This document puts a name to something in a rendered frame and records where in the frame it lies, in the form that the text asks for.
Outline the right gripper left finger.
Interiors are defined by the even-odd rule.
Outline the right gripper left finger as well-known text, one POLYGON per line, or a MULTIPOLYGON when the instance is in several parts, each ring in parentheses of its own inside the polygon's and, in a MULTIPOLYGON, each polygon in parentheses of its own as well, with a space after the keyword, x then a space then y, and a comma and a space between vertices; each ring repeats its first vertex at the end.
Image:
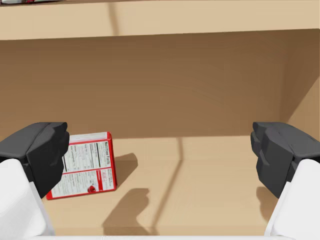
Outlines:
POLYGON ((0 237, 53 236, 42 203, 62 178, 66 122, 38 122, 0 141, 0 237))

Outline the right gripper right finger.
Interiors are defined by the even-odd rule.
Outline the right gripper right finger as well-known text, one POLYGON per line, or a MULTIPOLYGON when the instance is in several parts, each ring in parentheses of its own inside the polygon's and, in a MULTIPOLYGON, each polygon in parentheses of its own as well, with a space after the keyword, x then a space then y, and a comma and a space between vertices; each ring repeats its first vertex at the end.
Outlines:
POLYGON ((320 142, 283 122, 254 122, 260 182, 278 199, 265 236, 320 237, 320 142))

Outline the small red and white carton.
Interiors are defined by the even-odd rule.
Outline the small red and white carton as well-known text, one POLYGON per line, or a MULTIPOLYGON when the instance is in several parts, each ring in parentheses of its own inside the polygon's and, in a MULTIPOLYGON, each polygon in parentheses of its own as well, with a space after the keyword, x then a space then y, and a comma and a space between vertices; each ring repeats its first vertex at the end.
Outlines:
POLYGON ((70 136, 62 157, 60 182, 46 195, 47 200, 93 195, 117 189, 113 138, 110 132, 70 136))

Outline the pale wooden shelf unit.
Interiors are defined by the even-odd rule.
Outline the pale wooden shelf unit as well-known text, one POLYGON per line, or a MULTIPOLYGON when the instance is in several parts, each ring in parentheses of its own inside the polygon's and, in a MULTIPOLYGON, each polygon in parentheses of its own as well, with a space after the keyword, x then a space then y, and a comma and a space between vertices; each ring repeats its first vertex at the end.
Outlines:
POLYGON ((262 235, 253 122, 320 140, 320 0, 0 5, 0 140, 109 131, 117 190, 44 200, 58 236, 262 235))

